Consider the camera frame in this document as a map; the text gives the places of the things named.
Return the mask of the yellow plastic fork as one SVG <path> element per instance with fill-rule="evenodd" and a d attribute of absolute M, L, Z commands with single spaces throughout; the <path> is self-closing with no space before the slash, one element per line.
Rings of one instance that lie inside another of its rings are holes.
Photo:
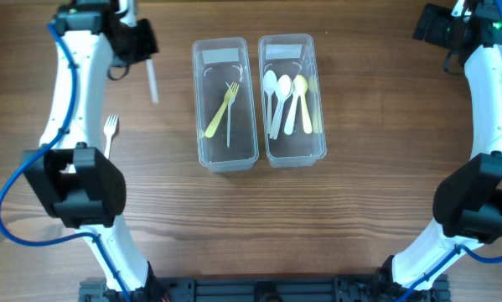
<path fill-rule="evenodd" d="M 212 118 L 210 124 L 208 125 L 208 127 L 205 130 L 204 135 L 207 138 L 212 138 L 215 135 L 216 130 L 217 130 L 218 126 L 220 125 L 220 120 L 223 117 L 226 108 L 229 105 L 231 105 L 233 103 L 233 101 L 235 100 L 237 92 L 239 91 L 239 87 L 240 87 L 240 85 L 237 82 L 232 82 L 230 84 L 228 90 L 226 91 L 226 93 L 224 95 L 224 100 L 221 103 L 220 108 L 218 109 L 218 111 L 216 112 L 216 114 Z"/>

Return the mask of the white spoon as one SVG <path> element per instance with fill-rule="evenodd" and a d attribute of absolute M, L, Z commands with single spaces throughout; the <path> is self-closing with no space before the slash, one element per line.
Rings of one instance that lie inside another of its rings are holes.
<path fill-rule="evenodd" d="M 269 138 L 276 139 L 282 120 L 282 112 L 285 101 L 292 95 L 292 79 L 289 75 L 282 75 L 277 82 L 275 91 L 277 96 L 277 107 L 272 119 L 272 125 L 269 132 Z"/>
<path fill-rule="evenodd" d="M 269 134 L 272 126 L 272 95 L 277 89 L 277 76 L 273 70 L 268 70 L 263 76 L 263 90 L 267 95 L 267 130 Z"/>
<path fill-rule="evenodd" d="M 284 133 L 286 135 L 292 135 L 296 117 L 296 110 L 298 105 L 298 98 L 301 92 L 300 77 L 297 75 L 292 82 L 292 102 L 287 115 L 287 120 L 284 126 Z"/>

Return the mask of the yellow plastic spoon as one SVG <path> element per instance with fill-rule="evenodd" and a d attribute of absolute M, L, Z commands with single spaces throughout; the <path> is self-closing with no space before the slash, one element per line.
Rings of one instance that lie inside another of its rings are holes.
<path fill-rule="evenodd" d="M 301 111 L 302 111 L 302 121 L 303 121 L 303 131 L 306 134 L 310 134 L 312 129 L 312 123 L 308 111 L 308 104 L 306 101 L 306 92 L 308 91 L 308 82 L 303 75 L 297 75 L 293 81 L 295 85 L 295 91 L 301 99 Z"/>

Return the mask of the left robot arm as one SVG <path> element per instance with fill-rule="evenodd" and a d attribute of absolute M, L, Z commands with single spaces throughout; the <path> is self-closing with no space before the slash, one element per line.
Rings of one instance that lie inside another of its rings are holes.
<path fill-rule="evenodd" d="M 101 146 L 106 80 L 113 67 L 149 60 L 157 42 L 133 1 L 73 1 L 49 29 L 58 70 L 48 124 L 23 175 L 46 213 L 86 241 L 106 274 L 110 301 L 153 301 L 162 287 L 125 223 L 126 183 Z"/>

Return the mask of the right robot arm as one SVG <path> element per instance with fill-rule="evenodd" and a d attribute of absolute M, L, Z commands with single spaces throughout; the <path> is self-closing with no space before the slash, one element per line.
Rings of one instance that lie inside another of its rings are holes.
<path fill-rule="evenodd" d="M 472 99 L 473 144 L 469 161 L 438 186 L 428 226 L 375 271 L 372 295 L 396 301 L 428 291 L 464 255 L 502 263 L 475 252 L 502 237 L 502 1 L 429 3 L 413 37 L 458 57 Z"/>

